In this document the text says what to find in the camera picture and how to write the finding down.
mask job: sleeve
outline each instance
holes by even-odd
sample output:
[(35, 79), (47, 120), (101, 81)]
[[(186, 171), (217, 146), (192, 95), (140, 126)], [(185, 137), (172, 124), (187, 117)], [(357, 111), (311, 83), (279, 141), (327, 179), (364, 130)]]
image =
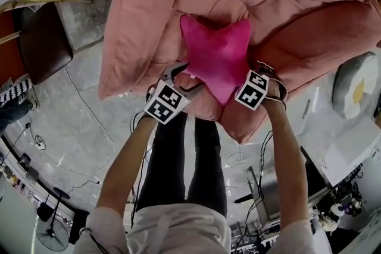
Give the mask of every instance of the sleeve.
[(309, 220), (297, 221), (285, 227), (268, 254), (315, 254)]
[[(129, 254), (126, 233), (121, 216), (109, 208), (95, 209), (86, 220), (95, 240), (109, 254)], [(90, 232), (83, 230), (74, 247), (73, 254), (102, 254), (101, 249), (92, 240)]]

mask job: human arm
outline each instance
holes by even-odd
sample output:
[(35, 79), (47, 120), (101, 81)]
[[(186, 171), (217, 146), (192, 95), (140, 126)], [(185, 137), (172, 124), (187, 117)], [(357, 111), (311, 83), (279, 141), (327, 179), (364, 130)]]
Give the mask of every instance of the human arm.
[(126, 201), (138, 176), (149, 136), (156, 123), (149, 116), (140, 120), (106, 174), (97, 208), (113, 209), (123, 218)]
[[(271, 82), (269, 94), (278, 95), (277, 84)], [(282, 103), (263, 102), (273, 128), (275, 172), (279, 186), (281, 228), (308, 219), (307, 175), (298, 142), (291, 129)]]

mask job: pink star pillow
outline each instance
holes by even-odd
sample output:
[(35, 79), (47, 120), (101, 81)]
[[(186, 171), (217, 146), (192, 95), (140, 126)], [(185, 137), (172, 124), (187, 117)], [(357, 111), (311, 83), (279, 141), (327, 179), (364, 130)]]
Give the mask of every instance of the pink star pillow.
[(188, 46), (189, 66), (184, 72), (204, 81), (225, 106), (250, 69), (246, 61), (250, 22), (241, 20), (213, 31), (192, 17), (182, 15), (180, 25)]

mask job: leg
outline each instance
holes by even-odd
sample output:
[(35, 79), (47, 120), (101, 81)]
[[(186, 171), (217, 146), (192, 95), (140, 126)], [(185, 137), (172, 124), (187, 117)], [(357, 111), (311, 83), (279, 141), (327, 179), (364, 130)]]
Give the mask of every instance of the leg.
[(196, 168), (188, 202), (211, 208), (226, 217), (227, 202), (220, 158), (220, 136), (215, 122), (196, 118)]
[(17, 98), (7, 102), (0, 108), (0, 133), (2, 133), (9, 124), (12, 124), (25, 116), (32, 107), (33, 106), (29, 101), (24, 101), (21, 104), (18, 104)]
[(137, 211), (147, 206), (185, 201), (184, 130), (187, 116), (181, 112), (166, 125), (158, 124)]

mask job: brown chair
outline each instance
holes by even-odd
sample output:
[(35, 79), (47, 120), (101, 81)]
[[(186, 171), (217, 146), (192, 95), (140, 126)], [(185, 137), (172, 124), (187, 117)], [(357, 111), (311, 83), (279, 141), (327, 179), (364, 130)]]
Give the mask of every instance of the brown chair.
[(73, 50), (53, 2), (34, 13), (21, 31), (1, 38), (0, 44), (17, 37), (25, 70), (35, 85), (73, 59)]

